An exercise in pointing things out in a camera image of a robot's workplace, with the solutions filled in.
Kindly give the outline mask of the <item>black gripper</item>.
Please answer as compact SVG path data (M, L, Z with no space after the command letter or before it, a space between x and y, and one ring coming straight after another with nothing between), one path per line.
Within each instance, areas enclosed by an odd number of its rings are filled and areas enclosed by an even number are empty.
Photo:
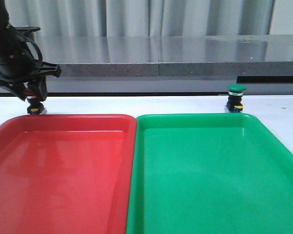
M0 88L26 100L25 85L21 82L29 81L28 94L45 101L46 76L59 77L60 74L58 64L43 61L41 50L33 40L18 31L0 32Z

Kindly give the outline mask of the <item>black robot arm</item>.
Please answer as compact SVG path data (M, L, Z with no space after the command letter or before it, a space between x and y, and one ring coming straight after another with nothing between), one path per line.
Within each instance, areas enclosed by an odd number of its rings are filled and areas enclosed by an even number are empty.
M42 53L30 34L38 27L14 27L9 22L5 2L0 0L0 88L21 100L33 96L47 98L46 77L59 77L60 66L43 61Z

